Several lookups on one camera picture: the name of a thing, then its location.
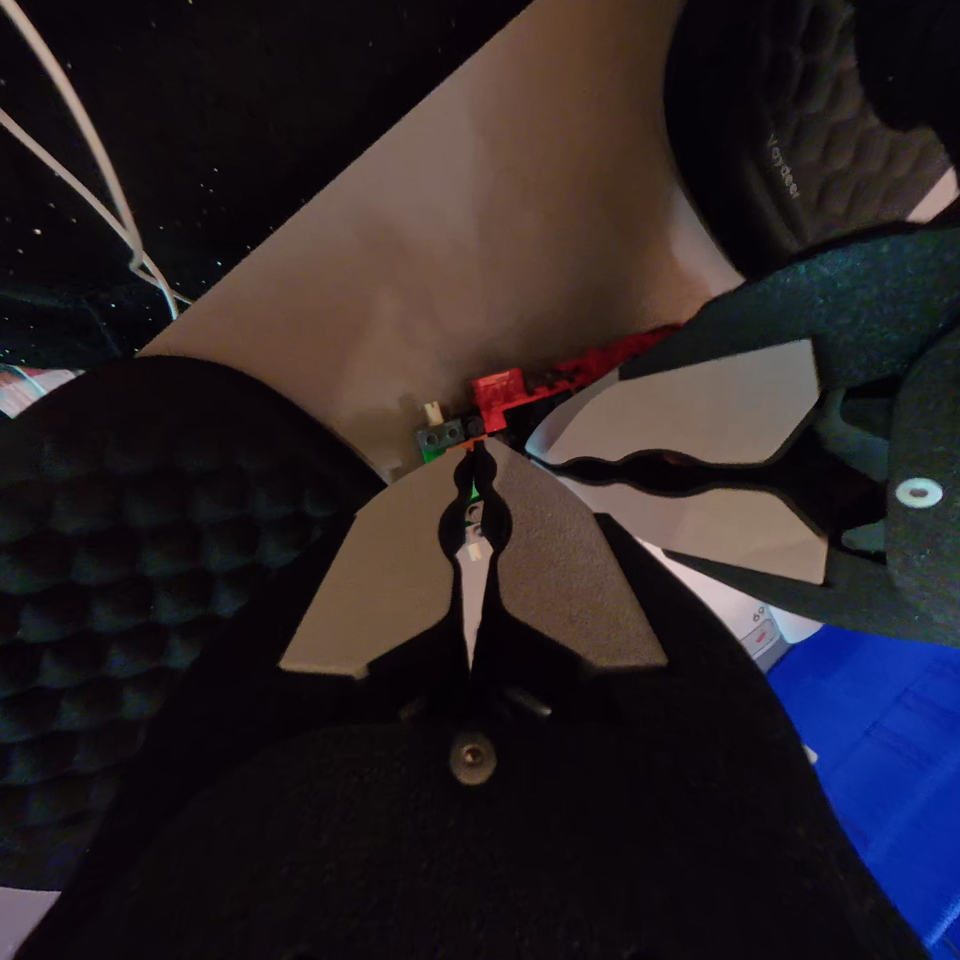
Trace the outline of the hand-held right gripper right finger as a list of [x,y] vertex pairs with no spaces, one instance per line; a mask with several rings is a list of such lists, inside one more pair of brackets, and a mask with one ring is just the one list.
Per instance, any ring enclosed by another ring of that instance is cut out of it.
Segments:
[[668,665],[594,513],[502,441],[477,458],[482,532],[505,612],[601,671]]

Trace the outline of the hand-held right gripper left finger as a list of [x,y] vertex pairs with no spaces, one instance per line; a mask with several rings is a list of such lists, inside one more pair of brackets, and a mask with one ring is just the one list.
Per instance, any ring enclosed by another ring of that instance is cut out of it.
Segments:
[[467,653],[455,560],[441,521],[460,495],[456,448],[379,492],[354,518],[279,661],[300,675],[364,678],[371,664],[453,614],[457,650]]

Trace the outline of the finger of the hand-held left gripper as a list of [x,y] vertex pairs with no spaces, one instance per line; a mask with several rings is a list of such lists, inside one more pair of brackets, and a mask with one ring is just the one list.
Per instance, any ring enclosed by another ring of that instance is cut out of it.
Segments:
[[762,480],[709,463],[562,463],[558,479],[596,514],[662,551],[819,586],[827,536]]
[[821,395],[813,344],[628,378],[617,368],[534,428],[524,452],[582,481],[698,481],[774,462]]

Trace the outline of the red lego car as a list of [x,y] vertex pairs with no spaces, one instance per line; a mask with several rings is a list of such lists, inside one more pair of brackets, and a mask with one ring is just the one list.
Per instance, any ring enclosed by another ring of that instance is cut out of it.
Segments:
[[535,427],[547,414],[620,364],[647,353],[679,328],[678,324],[668,324],[631,334],[536,373],[512,367],[472,380],[469,404],[462,412],[447,416],[439,402],[424,406],[426,423],[414,433],[422,461],[428,464],[475,438],[498,439],[523,453]]

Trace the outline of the blue plastic storage bin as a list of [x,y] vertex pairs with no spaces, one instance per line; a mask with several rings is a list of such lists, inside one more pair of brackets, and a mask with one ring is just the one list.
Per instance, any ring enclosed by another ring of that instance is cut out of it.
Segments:
[[769,680],[861,860],[930,956],[958,958],[958,650],[822,627]]

